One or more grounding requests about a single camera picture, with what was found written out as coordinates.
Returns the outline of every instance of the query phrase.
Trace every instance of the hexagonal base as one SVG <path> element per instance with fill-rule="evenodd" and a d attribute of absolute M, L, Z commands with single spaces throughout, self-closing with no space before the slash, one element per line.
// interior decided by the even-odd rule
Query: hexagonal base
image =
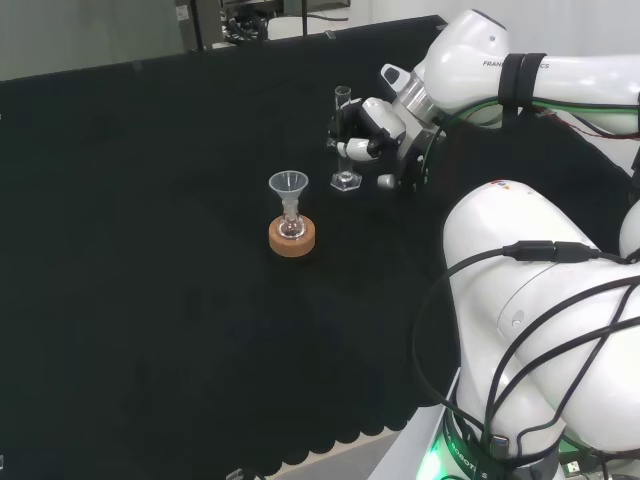
<path fill-rule="evenodd" d="M 360 188 L 362 175 L 355 172 L 334 173 L 331 178 L 331 186 L 341 192 L 348 192 Z"/>

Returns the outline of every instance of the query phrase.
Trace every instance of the funnel stem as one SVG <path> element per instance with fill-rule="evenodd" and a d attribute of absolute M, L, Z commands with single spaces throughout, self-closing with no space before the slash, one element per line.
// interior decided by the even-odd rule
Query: funnel stem
<path fill-rule="evenodd" d="M 294 222 L 298 218 L 298 200 L 296 198 L 282 199 L 284 207 L 284 218 L 289 222 Z"/>

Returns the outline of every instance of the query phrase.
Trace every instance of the green light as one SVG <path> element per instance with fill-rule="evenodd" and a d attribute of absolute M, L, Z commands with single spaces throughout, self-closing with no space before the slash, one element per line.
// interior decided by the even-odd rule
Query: green light
<path fill-rule="evenodd" d="M 440 478 L 440 458 L 435 448 L 429 451 L 422 459 L 416 480 L 435 480 Z"/>

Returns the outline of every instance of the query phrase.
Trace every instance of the glass cylinder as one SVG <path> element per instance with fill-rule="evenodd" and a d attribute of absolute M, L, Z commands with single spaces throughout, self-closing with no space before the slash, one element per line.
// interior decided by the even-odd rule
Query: glass cylinder
<path fill-rule="evenodd" d="M 335 90 L 336 137 L 339 143 L 349 142 L 350 126 L 345 118 L 345 107 L 351 102 L 351 88 L 339 86 Z M 331 185 L 338 190 L 354 190 L 360 186 L 362 177 L 353 171 L 353 161 L 338 154 L 338 172 L 333 175 Z"/>

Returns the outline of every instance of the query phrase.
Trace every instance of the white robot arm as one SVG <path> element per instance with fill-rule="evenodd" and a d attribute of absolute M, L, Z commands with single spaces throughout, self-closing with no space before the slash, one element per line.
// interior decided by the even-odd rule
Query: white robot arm
<path fill-rule="evenodd" d="M 423 125 L 444 112 L 449 118 L 463 120 L 473 113 L 470 122 L 495 127 L 503 117 L 497 100 L 508 54 L 504 27 L 469 10 L 445 28 L 412 72 L 386 65 L 382 75 L 396 92 L 397 102 Z M 640 55 L 544 56 L 537 68 L 533 107 L 570 111 L 614 135 L 638 135 Z M 596 248 L 533 189 L 517 182 L 496 181 L 469 194 L 449 215 L 444 228 L 447 265 L 452 267 L 473 255 L 522 240 L 576 242 Z M 640 248 L 638 204 L 625 220 L 620 245 L 624 255 Z M 504 257 L 457 273 L 451 279 L 451 289 L 462 354 L 458 406 L 484 420 L 496 369 L 529 325 L 573 295 L 634 276 L 640 276 L 640 264 L 606 260 L 554 264 Z M 626 292 L 625 288 L 590 296 L 553 315 L 514 352 L 499 377 L 497 393 L 539 356 L 609 325 L 623 298 L 626 304 L 619 320 L 640 316 L 640 293 Z M 640 448 L 638 328 L 611 335 L 603 344 L 563 405 L 557 423 L 522 435 L 554 418 L 597 343 L 590 341 L 543 364 L 524 376 L 506 397 L 490 422 L 490 435 L 505 440 L 508 457 L 552 448 L 565 426 L 585 445 L 601 451 Z M 479 436 L 479 430 L 472 428 Z M 465 476 L 452 463 L 446 471 Z"/>
<path fill-rule="evenodd" d="M 438 110 L 453 115 L 478 102 L 495 100 L 509 53 L 506 29 L 478 11 L 467 10 L 444 29 L 411 73 L 386 65 L 382 76 L 409 111 L 429 122 Z M 638 133 L 639 93 L 640 55 L 545 56 L 533 99 L 534 105 L 564 107 L 604 130 L 628 135 Z M 588 112 L 588 106 L 599 111 Z M 501 109 L 487 107 L 469 121 L 496 122 Z"/>

